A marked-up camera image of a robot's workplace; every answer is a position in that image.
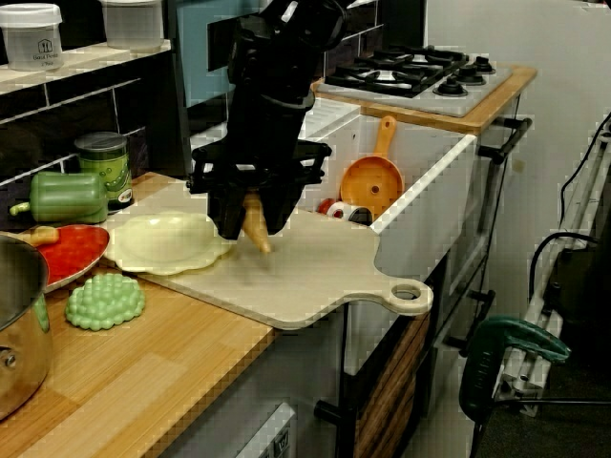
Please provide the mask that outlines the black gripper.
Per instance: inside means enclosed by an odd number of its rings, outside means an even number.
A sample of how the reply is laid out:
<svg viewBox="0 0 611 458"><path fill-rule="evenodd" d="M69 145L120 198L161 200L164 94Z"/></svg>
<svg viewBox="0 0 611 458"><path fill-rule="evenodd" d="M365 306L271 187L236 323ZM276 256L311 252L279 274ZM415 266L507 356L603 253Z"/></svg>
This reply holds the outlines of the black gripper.
<svg viewBox="0 0 611 458"><path fill-rule="evenodd" d="M304 118L315 102L309 94L286 103L264 94L236 94L226 135L192 154L195 168L191 191L212 191L231 185L261 188L267 233L281 231L301 197L301 187L322 182L322 166L331 149L324 143L298 138ZM282 186L296 184L300 186ZM224 239L236 239L245 218L245 190L208 194L208 217Z"/></svg>

